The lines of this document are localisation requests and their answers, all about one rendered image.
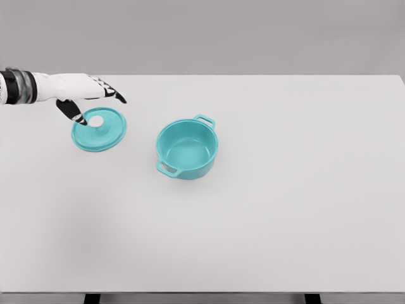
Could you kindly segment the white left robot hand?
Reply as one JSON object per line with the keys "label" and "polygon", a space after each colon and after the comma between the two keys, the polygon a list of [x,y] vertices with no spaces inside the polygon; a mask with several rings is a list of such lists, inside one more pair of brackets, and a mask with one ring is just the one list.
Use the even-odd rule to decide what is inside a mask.
{"label": "white left robot hand", "polygon": [[108,83],[99,77],[85,73],[60,73],[51,76],[51,88],[56,98],[57,108],[70,120],[87,125],[76,100],[115,98],[126,104],[126,99]]}

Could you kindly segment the teal pot lid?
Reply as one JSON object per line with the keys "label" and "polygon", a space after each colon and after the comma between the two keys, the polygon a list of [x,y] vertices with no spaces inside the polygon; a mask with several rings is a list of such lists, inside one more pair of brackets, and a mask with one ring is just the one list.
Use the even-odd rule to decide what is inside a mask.
{"label": "teal pot lid", "polygon": [[[127,121],[123,114],[108,107],[92,108],[83,114],[88,125],[74,123],[71,131],[73,143],[80,149],[100,152],[117,145],[125,136]],[[98,127],[90,126],[89,120],[100,116],[103,123]]]}

